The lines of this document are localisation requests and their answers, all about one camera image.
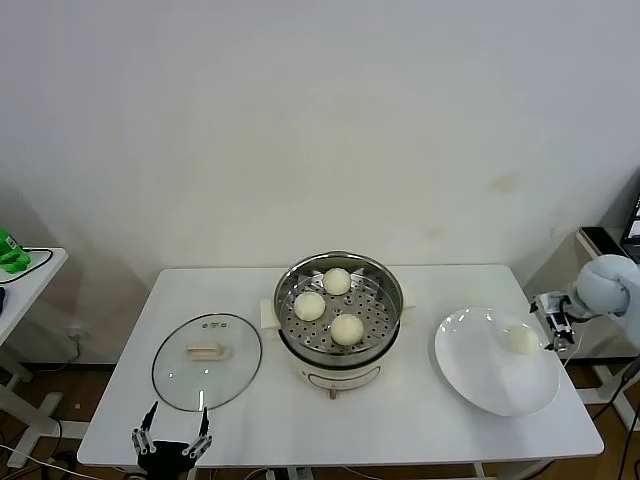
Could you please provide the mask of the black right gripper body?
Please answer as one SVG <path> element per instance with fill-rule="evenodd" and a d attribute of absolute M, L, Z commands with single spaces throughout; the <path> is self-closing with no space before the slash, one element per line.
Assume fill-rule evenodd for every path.
<path fill-rule="evenodd" d="M 574 337 L 571 322 L 563 312 L 551 313 L 549 315 L 549 326 L 555 337 L 563 339 L 572 339 Z"/>

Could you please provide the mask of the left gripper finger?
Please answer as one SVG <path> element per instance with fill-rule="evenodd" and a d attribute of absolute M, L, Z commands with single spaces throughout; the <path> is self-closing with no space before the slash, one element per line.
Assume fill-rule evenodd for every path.
<path fill-rule="evenodd" d="M 209 412 L 208 408 L 202 410 L 201 423 L 197 438 L 191 442 L 183 451 L 185 457 L 201 457 L 211 446 L 213 437 L 209 433 Z"/>
<path fill-rule="evenodd" d="M 133 447 L 137 454 L 151 454 L 156 451 L 150 436 L 150 428 L 157 411 L 158 403 L 155 402 L 151 409 L 144 415 L 141 425 L 135 428 L 131 434 Z"/>

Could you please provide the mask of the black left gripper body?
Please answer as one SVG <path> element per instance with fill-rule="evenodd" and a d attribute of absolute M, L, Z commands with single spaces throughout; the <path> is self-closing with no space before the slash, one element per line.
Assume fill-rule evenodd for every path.
<path fill-rule="evenodd" d="M 147 475 L 182 475 L 195 466 L 192 453 L 196 444 L 197 441 L 143 441 L 137 465 Z"/>

